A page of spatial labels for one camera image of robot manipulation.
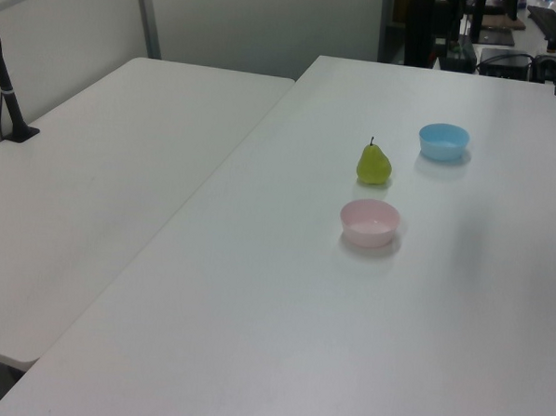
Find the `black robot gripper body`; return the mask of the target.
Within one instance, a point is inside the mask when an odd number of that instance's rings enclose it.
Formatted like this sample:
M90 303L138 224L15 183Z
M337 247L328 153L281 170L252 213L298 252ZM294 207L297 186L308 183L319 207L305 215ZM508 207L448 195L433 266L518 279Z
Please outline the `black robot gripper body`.
M406 55L429 56L434 50L432 18L411 16L406 20L405 51Z

